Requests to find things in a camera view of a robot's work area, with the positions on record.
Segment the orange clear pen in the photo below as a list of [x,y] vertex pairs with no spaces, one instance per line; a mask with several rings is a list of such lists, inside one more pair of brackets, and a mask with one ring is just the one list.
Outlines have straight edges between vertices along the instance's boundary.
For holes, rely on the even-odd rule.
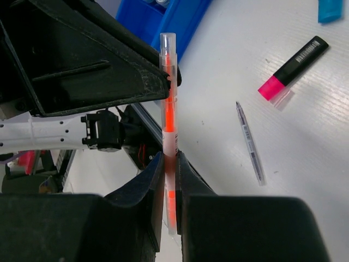
[[169,97],[161,102],[163,154],[165,157],[165,200],[167,227],[170,235],[177,233],[176,219],[176,154],[178,152],[177,124],[177,53],[176,34],[160,34],[160,68],[168,74]]

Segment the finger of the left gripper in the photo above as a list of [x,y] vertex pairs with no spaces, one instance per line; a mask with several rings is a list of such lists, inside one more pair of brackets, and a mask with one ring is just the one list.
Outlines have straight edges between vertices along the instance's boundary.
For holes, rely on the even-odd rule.
[[68,116],[169,92],[158,51],[97,2],[1,1],[1,116]]

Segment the blue-capped black highlighter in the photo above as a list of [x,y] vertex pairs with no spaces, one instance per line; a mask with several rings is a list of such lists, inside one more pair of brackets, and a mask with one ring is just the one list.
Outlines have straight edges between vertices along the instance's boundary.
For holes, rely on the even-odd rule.
[[330,23],[342,18],[343,0],[318,0],[318,23]]

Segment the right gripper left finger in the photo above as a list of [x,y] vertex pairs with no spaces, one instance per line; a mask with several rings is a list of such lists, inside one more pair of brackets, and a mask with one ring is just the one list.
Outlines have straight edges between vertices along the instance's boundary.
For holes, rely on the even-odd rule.
[[154,261],[164,155],[106,196],[2,194],[1,261]]

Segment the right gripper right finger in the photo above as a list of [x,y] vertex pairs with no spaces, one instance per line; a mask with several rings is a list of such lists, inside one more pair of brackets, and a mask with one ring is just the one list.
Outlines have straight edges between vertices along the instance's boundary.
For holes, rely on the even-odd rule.
[[183,261],[329,261],[308,205],[284,196],[216,194],[176,159],[177,231]]

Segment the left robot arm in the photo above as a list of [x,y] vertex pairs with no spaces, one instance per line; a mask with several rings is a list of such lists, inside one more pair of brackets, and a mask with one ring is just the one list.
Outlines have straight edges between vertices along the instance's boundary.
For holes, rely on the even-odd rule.
[[1,153],[120,150],[111,107],[168,98],[180,74],[96,1],[1,1]]

